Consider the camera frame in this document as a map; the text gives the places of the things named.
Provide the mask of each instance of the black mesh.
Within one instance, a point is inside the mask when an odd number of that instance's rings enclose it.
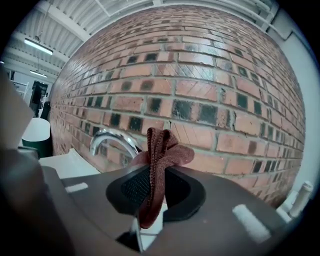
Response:
[[[141,205],[150,194],[150,170],[146,169],[123,183],[121,192],[131,202]]]
[[[168,208],[179,204],[190,194],[188,182],[169,170],[165,170],[165,199]]]

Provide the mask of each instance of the brown cloth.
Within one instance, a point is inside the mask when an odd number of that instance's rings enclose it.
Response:
[[[150,127],[147,131],[148,151],[140,152],[130,163],[150,165],[150,195],[139,209],[140,227],[148,229],[157,219],[165,197],[165,169],[190,163],[193,149],[179,145],[170,130]]]

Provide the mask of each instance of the white sink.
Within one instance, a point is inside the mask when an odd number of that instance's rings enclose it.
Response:
[[[73,148],[67,154],[41,158],[39,163],[54,168],[60,179],[100,174]]]

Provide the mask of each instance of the white bin lid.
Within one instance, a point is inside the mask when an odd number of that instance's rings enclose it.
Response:
[[[50,123],[43,119],[34,117],[25,129],[22,139],[28,142],[41,142],[50,138]]]

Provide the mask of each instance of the faucet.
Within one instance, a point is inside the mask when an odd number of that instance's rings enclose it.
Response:
[[[134,158],[139,152],[142,151],[142,147],[137,143],[137,141],[123,131],[116,129],[101,129],[95,133],[90,142],[89,152],[95,156],[99,152],[99,146],[104,140],[113,140],[119,142]]]

